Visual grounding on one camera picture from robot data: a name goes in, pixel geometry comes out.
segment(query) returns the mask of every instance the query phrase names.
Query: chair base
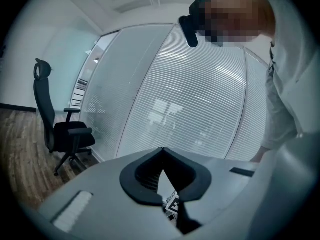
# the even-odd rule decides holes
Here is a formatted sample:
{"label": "chair base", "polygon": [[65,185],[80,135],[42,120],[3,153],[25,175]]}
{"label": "chair base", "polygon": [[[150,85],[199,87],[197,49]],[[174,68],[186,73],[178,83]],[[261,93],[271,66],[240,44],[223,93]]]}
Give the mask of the chair base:
{"label": "chair base", "polygon": [[[85,152],[88,152],[89,156],[92,154],[92,150],[89,149],[89,148],[81,148],[76,152],[76,154],[85,153]],[[69,158],[70,162],[76,161],[76,163],[80,167],[80,169],[82,171],[85,171],[87,169],[87,167],[80,161],[80,159],[76,156],[76,154],[72,154],[70,152],[65,153],[64,156],[62,157],[62,159],[60,160],[60,162],[58,163],[58,165],[55,167],[55,169],[53,171],[53,175],[54,176],[58,176],[59,175],[58,170],[60,169],[60,167],[65,163],[65,161],[68,158]]]}

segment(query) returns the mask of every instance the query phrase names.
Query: wooden floor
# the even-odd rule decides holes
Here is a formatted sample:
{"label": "wooden floor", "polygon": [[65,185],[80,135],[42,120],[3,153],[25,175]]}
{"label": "wooden floor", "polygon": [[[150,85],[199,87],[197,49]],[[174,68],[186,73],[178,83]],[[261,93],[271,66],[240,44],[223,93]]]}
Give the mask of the wooden floor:
{"label": "wooden floor", "polygon": [[[56,123],[65,121],[66,114],[56,115]],[[55,190],[81,173],[75,163],[66,161],[59,176],[54,176],[63,155],[49,153],[46,148],[40,115],[0,108],[0,164],[18,201],[37,209]],[[78,157],[86,167],[98,163],[92,155]]]}

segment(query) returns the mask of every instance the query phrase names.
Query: neck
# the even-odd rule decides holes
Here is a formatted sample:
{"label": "neck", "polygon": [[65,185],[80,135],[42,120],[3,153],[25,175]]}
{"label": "neck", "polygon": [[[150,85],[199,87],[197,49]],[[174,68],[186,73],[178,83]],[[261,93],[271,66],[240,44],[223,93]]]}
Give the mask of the neck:
{"label": "neck", "polygon": [[268,0],[256,0],[259,8],[259,28],[261,34],[271,39],[275,38],[276,18]]}

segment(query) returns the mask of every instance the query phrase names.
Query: office chair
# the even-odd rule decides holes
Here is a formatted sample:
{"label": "office chair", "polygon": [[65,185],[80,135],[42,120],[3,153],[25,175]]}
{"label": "office chair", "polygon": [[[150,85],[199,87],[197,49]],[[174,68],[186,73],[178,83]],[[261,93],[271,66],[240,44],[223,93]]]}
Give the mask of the office chair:
{"label": "office chair", "polygon": [[70,122],[72,113],[79,113],[81,110],[77,108],[65,108],[67,118],[65,122],[55,122],[55,110],[52,106],[48,76],[51,74],[51,66],[44,60],[36,58],[36,64],[33,70],[34,76],[34,97],[38,110],[40,112],[44,124],[44,143],[50,153],[65,153],[59,164],[54,169],[54,176],[58,176],[59,168],[69,158],[70,161],[76,160],[81,166],[85,166],[77,158],[76,154],[88,152],[91,155],[91,149],[87,147],[96,143],[92,136],[92,129],[88,128],[84,122]]}

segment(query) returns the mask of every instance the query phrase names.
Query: horizontal blinds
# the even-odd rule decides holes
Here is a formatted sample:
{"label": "horizontal blinds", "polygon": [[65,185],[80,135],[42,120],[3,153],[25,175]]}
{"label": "horizontal blinds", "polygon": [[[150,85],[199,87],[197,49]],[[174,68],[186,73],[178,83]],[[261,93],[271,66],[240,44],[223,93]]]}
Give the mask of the horizontal blinds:
{"label": "horizontal blinds", "polygon": [[87,87],[80,120],[93,130],[100,160],[116,157],[125,124],[170,24],[123,29],[98,63]]}
{"label": "horizontal blinds", "polygon": [[170,147],[224,158],[241,117],[244,76],[243,50],[202,37],[190,48],[176,27],[142,85],[117,156]]}
{"label": "horizontal blinds", "polygon": [[249,161],[260,148],[266,125],[266,67],[250,54],[248,64],[247,102],[239,133],[227,159]]}

